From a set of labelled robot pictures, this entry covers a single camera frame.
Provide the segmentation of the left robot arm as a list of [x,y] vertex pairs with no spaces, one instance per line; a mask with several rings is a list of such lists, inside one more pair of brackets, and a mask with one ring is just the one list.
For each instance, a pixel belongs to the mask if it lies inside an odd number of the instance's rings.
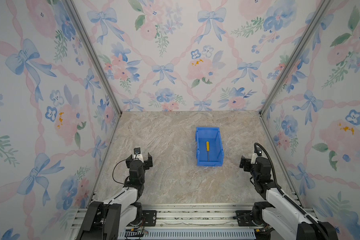
[[129,176],[122,183],[122,190],[108,200],[90,203],[77,235],[78,240],[116,240],[128,224],[142,223],[143,210],[138,199],[143,194],[145,172],[153,167],[153,159],[148,154],[148,159],[144,160],[141,148],[137,147],[124,161]]

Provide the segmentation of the yellow handled screwdriver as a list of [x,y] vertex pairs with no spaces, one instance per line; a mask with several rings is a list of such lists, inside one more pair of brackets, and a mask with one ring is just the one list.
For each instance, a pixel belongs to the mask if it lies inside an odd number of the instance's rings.
[[207,151],[207,161],[210,161],[210,142],[206,142],[206,151]]

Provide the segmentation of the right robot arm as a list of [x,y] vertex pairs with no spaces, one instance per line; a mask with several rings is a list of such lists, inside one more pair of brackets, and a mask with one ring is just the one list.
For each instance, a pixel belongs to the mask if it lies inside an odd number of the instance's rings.
[[239,223],[269,226],[285,240],[337,240],[334,226],[321,222],[285,194],[272,180],[273,164],[269,159],[253,154],[241,157],[240,168],[251,174],[250,182],[264,199],[256,202],[249,213],[236,212]]

